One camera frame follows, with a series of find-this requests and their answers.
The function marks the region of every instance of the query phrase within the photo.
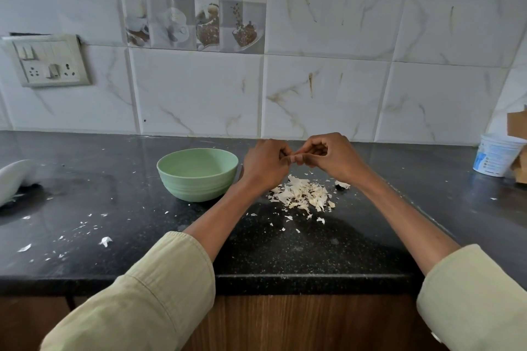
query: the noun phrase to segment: wood grain panel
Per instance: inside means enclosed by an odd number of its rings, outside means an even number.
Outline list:
[[[67,314],[62,297],[0,297],[0,350],[37,351]]]
[[[445,351],[410,296],[217,297],[184,351]]]

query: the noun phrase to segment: backsplash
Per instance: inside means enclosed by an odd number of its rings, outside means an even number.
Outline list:
[[[527,103],[527,0],[0,3],[93,83],[23,88],[0,51],[0,129],[457,145]]]

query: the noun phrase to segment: light green sleeve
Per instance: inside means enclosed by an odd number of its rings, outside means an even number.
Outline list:
[[[214,271],[192,236],[164,235],[128,272],[66,316],[41,349],[174,351],[214,303]]]
[[[527,292],[478,245],[429,272],[417,309],[451,351],[527,349]]]

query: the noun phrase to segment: person's left hand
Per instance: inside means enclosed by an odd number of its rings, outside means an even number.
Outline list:
[[[293,151],[285,141],[260,139],[243,160],[240,181],[260,195],[280,185],[289,172],[291,158]]]

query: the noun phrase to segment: cardboard box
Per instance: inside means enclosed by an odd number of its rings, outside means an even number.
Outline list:
[[[527,106],[523,111],[507,114],[507,134],[527,139]],[[511,169],[518,183],[527,183],[527,146],[524,146],[520,155],[514,160]]]

